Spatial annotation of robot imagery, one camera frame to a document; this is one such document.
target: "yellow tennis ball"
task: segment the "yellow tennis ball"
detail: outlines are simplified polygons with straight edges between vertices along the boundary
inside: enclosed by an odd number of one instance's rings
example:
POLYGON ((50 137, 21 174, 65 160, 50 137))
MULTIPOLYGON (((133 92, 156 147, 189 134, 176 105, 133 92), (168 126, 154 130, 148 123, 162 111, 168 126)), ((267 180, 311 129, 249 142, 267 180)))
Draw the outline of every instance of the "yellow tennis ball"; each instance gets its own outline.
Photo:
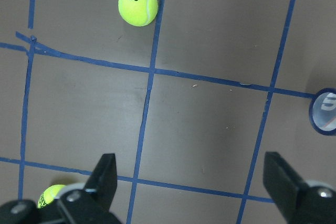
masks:
POLYGON ((156 17, 158 0, 119 0, 118 9, 127 23, 146 26, 156 17))
POLYGON ((65 185, 53 185, 48 187, 40 196, 37 204, 37 208, 45 207, 54 201, 58 192, 65 187, 65 185))

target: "grid of tape lines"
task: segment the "grid of tape lines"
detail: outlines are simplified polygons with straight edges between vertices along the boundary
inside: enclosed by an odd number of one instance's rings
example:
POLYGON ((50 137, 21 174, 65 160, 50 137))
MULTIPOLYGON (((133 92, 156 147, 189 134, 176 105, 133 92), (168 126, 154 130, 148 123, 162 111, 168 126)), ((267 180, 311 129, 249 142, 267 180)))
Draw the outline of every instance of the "grid of tape lines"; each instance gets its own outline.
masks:
MULTIPOLYGON (((34 9, 35 9, 35 0, 29 0, 29 16, 28 16, 28 28, 33 29, 34 26, 34 9)), ((54 49, 51 49, 47 47, 46 45, 40 44, 37 39, 34 36, 31 36, 30 38, 26 37, 25 35, 21 34, 19 31, 16 32, 16 37, 25 41, 29 45, 29 49, 26 49, 23 46, 18 45, 12 45, 7 44, 4 41, 0 41, 0 47, 1 48, 7 48, 12 50, 18 50, 25 52, 28 56, 28 67, 27 67, 27 77, 26 77, 26 86, 25 86, 25 95, 23 100, 23 114, 22 114, 22 143, 20 147, 20 154, 21 159, 15 160, 15 159, 8 159, 0 157, 0 162, 7 162, 7 163, 15 163, 19 164, 19 182, 18 182, 18 198, 21 199, 23 196, 23 181, 24 181, 24 167, 25 166, 32 166, 32 167, 42 167, 46 169, 52 169, 52 170, 60 170, 63 172, 76 172, 81 173, 84 175, 90 175, 91 172, 86 170, 77 170, 73 169, 71 167, 65 168, 65 167, 57 167, 57 166, 51 166, 51 165, 45 165, 45 164, 38 164, 38 163, 32 163, 25 161, 25 138, 26 138, 26 132, 27 132, 27 119, 28 119, 28 97, 29 97, 29 87, 30 87, 30 76, 32 73, 32 66, 33 66, 33 59, 34 54, 39 55, 45 55, 53 56, 53 57, 59 57, 59 58, 65 58, 69 60, 80 60, 84 61, 86 63, 99 65, 99 66, 105 66, 105 67, 111 67, 111 68, 118 68, 118 69, 124 69, 124 70, 131 70, 131 71, 140 71, 140 72, 146 72, 149 74, 148 79, 148 88, 145 98, 145 104, 144 104, 144 111, 143 111, 143 118, 142 123, 140 127, 140 135, 139 135, 139 142, 138 142, 138 149, 137 149, 137 155, 135 160, 135 166, 134 166, 134 176, 133 177, 122 177, 119 176, 119 180, 128 181, 132 183, 132 190, 131 190, 131 196, 130 196, 130 203, 129 203, 129 210, 128 210, 128 216, 127 216, 127 223, 131 223, 132 219, 132 213, 133 213, 133 206, 134 206, 134 200, 135 200, 135 194, 136 194, 136 186, 137 184, 146 184, 146 185, 155 185, 160 187, 167 187, 167 188, 173 188, 173 189, 179 189, 179 190, 188 190, 193 191, 197 193, 205 193, 205 194, 212 194, 212 195, 219 195, 223 197, 235 197, 241 199, 240 209, 237 216, 236 223, 241 223, 246 200, 256 200, 261 202, 272 202, 269 198, 262 198, 262 197, 255 197, 250 196, 249 189, 250 184, 252 180, 252 176, 254 173, 254 169, 256 166, 256 161, 258 157, 258 152, 261 144, 261 139, 263 137, 263 132, 265 128, 265 123, 267 120, 267 115, 269 111, 269 107, 272 101, 272 95, 274 93, 280 93, 285 95, 291 95, 296 97, 302 97, 311 99, 312 94, 309 93, 302 93, 297 91, 291 91, 291 90, 285 90, 285 89, 278 89, 275 88, 278 71, 281 64, 282 54, 283 50, 285 48, 286 39, 288 35, 288 30, 290 27, 290 21, 292 17, 292 12, 294 9, 295 0, 289 0, 288 3, 288 11, 287 11, 287 17, 284 23, 284 29, 282 32, 281 41, 279 41, 279 51, 277 55, 277 59, 274 65, 274 70, 272 74, 272 79, 269 86, 260 86, 260 85, 249 85, 249 86, 241 86, 239 82, 233 81, 233 80, 225 80, 225 79, 219 79, 219 78, 212 78, 208 76, 200 76, 192 73, 182 73, 177 72, 173 70, 165 70, 165 69, 157 69, 155 67, 155 58, 156 58, 156 52, 157 52, 157 46, 159 42, 159 35, 160 35, 160 26, 161 26, 161 20, 162 20, 162 14, 164 12, 164 0, 160 0, 160 8, 158 12, 158 16, 156 18, 156 24, 155 24, 155 31, 154 31, 154 37, 153 37, 153 46, 152 46, 152 55, 151 55, 151 61, 149 67, 139 67, 139 66, 133 66, 133 65, 125 65, 117 62, 108 62, 104 60, 94 60, 91 58, 86 58, 82 56, 74 56, 70 54, 65 54, 59 51, 56 51, 54 49), (247 89, 254 89, 254 90, 261 90, 267 92, 267 100, 265 103, 265 110, 261 119, 260 127, 258 136, 255 143, 255 148, 253 152, 253 156, 250 163, 249 173, 245 185, 245 190, 243 194, 236 194, 236 193, 230 193, 225 191, 215 191, 215 190, 209 190, 209 189, 202 189, 202 188, 195 188, 195 187, 188 187, 188 186, 182 186, 182 185, 173 185, 173 184, 167 184, 167 183, 160 183, 160 182, 154 182, 149 180, 143 180, 139 179, 139 168, 140 168, 140 159, 141 159, 141 152, 142 152, 142 144, 143 144, 143 138, 144 138, 144 131, 146 126, 146 120, 147 120, 147 113, 148 113, 148 107, 150 104, 150 94, 153 86, 153 79, 155 78, 156 74, 163 74, 167 76, 175 76, 175 77, 181 77, 181 78, 188 78, 188 79, 194 79, 194 80, 202 80, 207 82, 213 82, 218 84, 225 84, 229 86, 236 86, 236 87, 242 87, 247 89)))

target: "blue painter's tape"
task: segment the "blue painter's tape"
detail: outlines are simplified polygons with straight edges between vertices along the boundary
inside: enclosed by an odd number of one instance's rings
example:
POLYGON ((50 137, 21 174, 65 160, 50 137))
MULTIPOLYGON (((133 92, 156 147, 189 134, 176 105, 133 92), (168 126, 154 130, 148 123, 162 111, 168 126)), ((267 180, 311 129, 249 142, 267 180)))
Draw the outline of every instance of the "blue painter's tape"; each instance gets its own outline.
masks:
MULTIPOLYGON (((278 78, 278 73, 279 73, 279 69, 280 69, 280 65, 281 65, 282 55, 284 54, 283 51, 285 49, 285 44, 286 44, 286 40, 287 40, 287 36, 288 36, 288 31, 289 31, 289 26, 290 26, 290 21, 291 21, 292 14, 293 14, 294 6, 295 6, 295 0, 290 0, 289 1, 289 6, 288 6, 288 11, 287 11, 287 16, 286 16, 286 20, 285 20, 285 25, 283 27, 284 29, 282 31, 280 47, 279 47, 279 50, 278 50, 278 55, 277 55, 277 59, 276 59, 276 62, 275 62, 275 66, 274 66, 274 70, 273 70, 273 74, 272 74, 272 79, 271 79, 271 82, 270 82, 270 88, 271 89, 275 87, 275 84, 276 84, 276 81, 277 81, 277 78, 278 78)), ((267 101, 266 101, 266 104, 265 104, 265 110, 264 110, 264 113, 263 113, 263 117, 261 119, 260 128, 259 128, 259 132, 258 132, 258 136, 257 136, 257 141, 256 141, 255 149, 254 149, 254 152, 253 152, 251 165, 250 165, 250 169, 249 169, 249 173, 248 173, 248 177, 247 177, 247 181, 246 181, 246 185, 245 185, 244 195, 246 195, 246 196, 249 193, 250 185, 251 185, 251 182, 252 182, 253 173, 254 173, 254 170, 255 170, 255 166, 256 166, 256 162, 257 162, 257 158, 258 158, 258 153, 259 153, 259 150, 260 150, 261 139, 263 137, 263 133, 264 133, 264 129, 265 129, 265 124, 266 124, 267 115, 268 115, 269 107, 270 107, 270 104, 271 104, 272 96, 273 96, 273 91, 268 92, 267 101)), ((240 209, 239 209, 239 212, 238 212, 236 224, 240 224, 242 222, 241 220, 243 219, 245 206, 246 206, 246 198, 243 198, 241 200, 240 209)))
POLYGON ((0 157, 0 162, 11 163, 11 164, 20 164, 21 160, 11 159, 6 157, 0 157))
POLYGON ((19 46, 19 45, 13 45, 13 44, 7 44, 7 43, 0 42, 0 47, 28 53, 28 50, 25 47, 19 46))
MULTIPOLYGON (((141 123, 140 133, 139 133, 138 149, 137 149, 137 153, 136 153, 137 157, 135 159, 134 176, 133 176, 134 179, 137 179, 138 176, 139 176, 141 153, 142 153, 144 132, 145 132, 146 121, 147 121, 149 100, 150 100, 151 90, 153 88, 155 62, 156 62, 156 55, 157 55, 157 47, 158 47, 158 44, 159 44, 159 35, 160 35, 160 29, 161 29, 161 21, 162 21, 162 15, 163 15, 164 1, 165 0, 160 0, 160 2, 159 2, 159 11, 158 11, 158 15, 156 17, 156 22, 155 22, 155 31, 154 31, 152 54, 151 54, 151 61, 150 61, 150 73, 149 73, 149 77, 148 77, 147 94, 146 94, 142 123, 141 123)), ((126 224, 131 224, 131 222, 132 222, 135 195, 137 193, 137 191, 136 191, 137 190, 136 189, 137 185, 136 184, 137 184, 136 182, 132 183, 132 190, 131 190, 130 203, 129 203, 129 209, 128 209, 128 213, 127 213, 126 224)))
POLYGON ((23 35, 22 33, 19 33, 18 31, 15 33, 16 38, 23 40, 24 42, 27 42, 28 44, 31 43, 30 38, 23 35))
POLYGON ((35 16, 35 0, 29 0, 28 28, 33 29, 35 16))
POLYGON ((22 199, 23 196, 23 184, 24 184, 24 170, 25 170, 25 155, 26 155, 26 135, 27 135, 27 120, 28 120, 28 99, 30 80, 32 75, 34 52, 35 52, 36 37, 30 38, 30 49, 28 53, 28 67, 25 85, 25 94, 22 107, 22 120, 21 120, 21 147, 20 147, 20 167, 19 167, 19 183, 18 183, 18 199, 22 199))
POLYGON ((207 81, 207 82, 224 84, 224 85, 235 86, 235 87, 241 87, 241 88, 246 88, 246 89, 269 91, 269 87, 267 87, 267 86, 261 86, 261 85, 255 85, 255 84, 242 84, 241 82, 238 82, 238 81, 225 80, 225 79, 214 78, 214 77, 209 77, 209 76, 200 76, 200 75, 197 75, 197 74, 177 72, 177 71, 173 71, 173 70, 156 69, 155 73, 156 74, 163 74, 163 75, 166 75, 166 76, 174 76, 174 77, 192 79, 192 80, 197 80, 197 81, 207 81))
POLYGON ((272 91, 273 93, 277 93, 277 94, 290 95, 292 97, 302 97, 302 98, 307 98, 307 99, 312 99, 314 97, 314 94, 311 94, 311 93, 304 93, 304 92, 286 90, 286 89, 273 88, 273 89, 270 89, 270 91, 272 91))
POLYGON ((118 180, 120 180, 120 181, 126 181, 126 182, 135 182, 134 178, 125 177, 125 176, 118 176, 118 180))
POLYGON ((219 196, 232 197, 232 198, 242 198, 243 197, 242 194, 228 193, 226 191, 217 191, 217 190, 203 189, 203 188, 198 188, 198 187, 175 185, 175 184, 155 182, 155 181, 145 180, 145 179, 138 179, 138 183, 144 184, 144 185, 150 185, 150 186, 158 186, 158 187, 183 190, 183 191, 192 191, 195 193, 202 193, 202 194, 219 195, 219 196))
POLYGON ((51 49, 40 43, 37 43, 36 47, 39 48, 36 50, 36 53, 41 54, 41 55, 48 55, 48 56, 57 57, 61 59, 68 59, 68 60, 78 60, 78 61, 86 62, 89 64, 109 67, 109 68, 118 68, 118 69, 131 70, 131 71, 137 71, 137 72, 146 72, 146 73, 150 71, 150 69, 147 67, 139 67, 139 66, 133 66, 133 65, 128 65, 128 64, 109 62, 105 60, 96 60, 96 59, 91 59, 91 58, 83 57, 83 56, 65 54, 63 52, 51 49))
POLYGON ((264 203, 273 203, 273 200, 270 198, 263 198, 263 197, 256 197, 256 196, 247 196, 247 200, 253 200, 253 201, 258 201, 258 202, 264 202, 264 203))
POLYGON ((65 173, 79 173, 83 175, 91 175, 92 173, 88 170, 79 170, 79 169, 67 168, 67 167, 56 166, 56 165, 46 165, 46 164, 28 162, 28 161, 25 162, 25 165, 31 166, 31 167, 42 168, 42 169, 48 169, 48 170, 57 170, 59 172, 65 172, 65 173))

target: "gray floor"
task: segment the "gray floor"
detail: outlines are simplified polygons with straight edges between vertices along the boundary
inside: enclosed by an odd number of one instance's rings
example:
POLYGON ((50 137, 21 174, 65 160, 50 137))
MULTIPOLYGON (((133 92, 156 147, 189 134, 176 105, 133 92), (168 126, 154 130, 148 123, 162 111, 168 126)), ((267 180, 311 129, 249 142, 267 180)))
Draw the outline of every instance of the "gray floor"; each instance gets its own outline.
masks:
POLYGON ((28 29, 30 0, 0 0, 0 204, 84 182, 112 152, 111 210, 128 224, 285 223, 266 151, 335 185, 335 137, 308 107, 335 86, 336 0, 296 0, 287 21, 290 0, 161 0, 162 22, 141 28, 117 2, 35 0, 28 29), (40 43, 30 65, 16 31, 40 43))

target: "can lid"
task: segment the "can lid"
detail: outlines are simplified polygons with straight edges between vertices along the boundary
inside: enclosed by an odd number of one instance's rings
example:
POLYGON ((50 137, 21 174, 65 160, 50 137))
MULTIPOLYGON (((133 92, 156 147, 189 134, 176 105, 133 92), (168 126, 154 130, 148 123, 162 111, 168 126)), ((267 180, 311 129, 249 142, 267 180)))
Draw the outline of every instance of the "can lid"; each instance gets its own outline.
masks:
POLYGON ((336 135, 336 89, 320 90, 309 106, 313 128, 323 135, 336 135))

